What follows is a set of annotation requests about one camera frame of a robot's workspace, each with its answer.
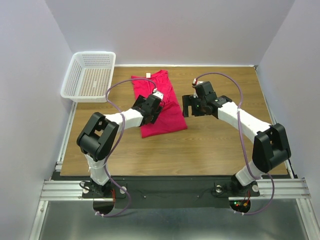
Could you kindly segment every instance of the red t-shirt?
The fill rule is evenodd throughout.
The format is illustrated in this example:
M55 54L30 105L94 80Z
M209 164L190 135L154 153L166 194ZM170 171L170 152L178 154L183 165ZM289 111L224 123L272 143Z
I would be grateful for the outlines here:
M131 78L134 79L141 77L131 76ZM163 93L164 108L162 109L159 117L154 124L150 123L141 126L140 129L142 138L187 129L188 127L182 115L182 111L178 103L174 88L168 77L168 71L160 70L152 74L149 79L154 81L158 91ZM154 89L154 85L149 81L136 80L132 81L132 83L136 99L139 95L142 95L145 98L148 97Z

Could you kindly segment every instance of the bolt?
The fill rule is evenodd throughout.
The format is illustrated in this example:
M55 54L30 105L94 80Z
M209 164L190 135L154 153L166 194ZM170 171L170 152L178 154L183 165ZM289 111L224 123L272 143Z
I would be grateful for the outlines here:
M120 193L121 193L121 194L125 194L125 191L123 191L122 189L120 189Z
M220 186L220 185L215 186L216 193L220 194L220 193L222 193L222 190L223 190L222 186Z
M89 192L89 190L88 190L88 189L82 189L82 192L83 192L84 194L87 194L87 193Z
M253 185L253 186L252 186L252 190L253 190L255 193L257 193L257 192L259 192L259 187L258 187L257 185Z

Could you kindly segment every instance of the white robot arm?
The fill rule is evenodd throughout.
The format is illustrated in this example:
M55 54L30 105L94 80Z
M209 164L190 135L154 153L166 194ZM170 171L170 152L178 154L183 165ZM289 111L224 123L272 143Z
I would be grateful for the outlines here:
M182 96L183 115L189 116L191 106L193 116L213 115L238 129L238 112L241 119L242 132L253 143L252 161L248 163L253 176L260 178L262 174L291 157L291 150L285 128L277 123L271 125L263 122L232 102L227 96L217 97L210 82L193 83L195 93ZM236 188L243 189L256 180L244 166L232 176Z
M161 101L164 95L156 91L147 98L139 96L132 108L122 113L102 115L95 112L77 139L77 144L87 159L90 177L97 192L103 192L103 188L109 180L104 168L107 168L106 157L110 153L115 137L122 129L123 117L124 129L141 127L145 124L153 124L161 110ZM99 136L96 131L103 131Z

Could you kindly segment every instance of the wooden table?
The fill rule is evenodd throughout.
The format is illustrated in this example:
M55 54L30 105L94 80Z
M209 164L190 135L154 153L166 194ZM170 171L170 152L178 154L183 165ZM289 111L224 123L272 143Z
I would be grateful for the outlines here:
M271 122L266 103L253 67L166 67L176 96L182 106L182 95L193 94L193 79L207 72L221 72L234 78L241 86L242 109L265 122ZM159 71L158 67L117 67L112 83L126 80L131 75L145 76ZM209 75L201 81L211 81L218 96L226 95L235 103L240 100L236 86L220 75ZM109 99L122 110L132 107L135 98L131 83L114 88ZM88 164L76 139L94 112L114 114L117 111L107 103L78 103L62 164L62 176L89 176ZM188 117L188 129L141 138L140 129L130 128L108 160L113 175L233 175L244 165L238 131L213 116ZM249 157L253 144L246 138ZM272 174L287 174L284 164Z

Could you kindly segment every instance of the white enclosure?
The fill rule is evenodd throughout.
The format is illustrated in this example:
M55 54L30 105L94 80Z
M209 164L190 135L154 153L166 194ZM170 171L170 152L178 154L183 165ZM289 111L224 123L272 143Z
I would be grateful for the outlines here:
M72 53L43 0L2 2L0 35L0 239L22 240L59 154Z
M292 151L292 167L305 177L320 220L320 2L297 0L257 68L276 121Z
M75 52L116 65L258 65L293 169L320 201L318 0L10 0L0 9L0 239L28 239L59 155Z
M46 0L73 52L116 64L257 65L293 0Z

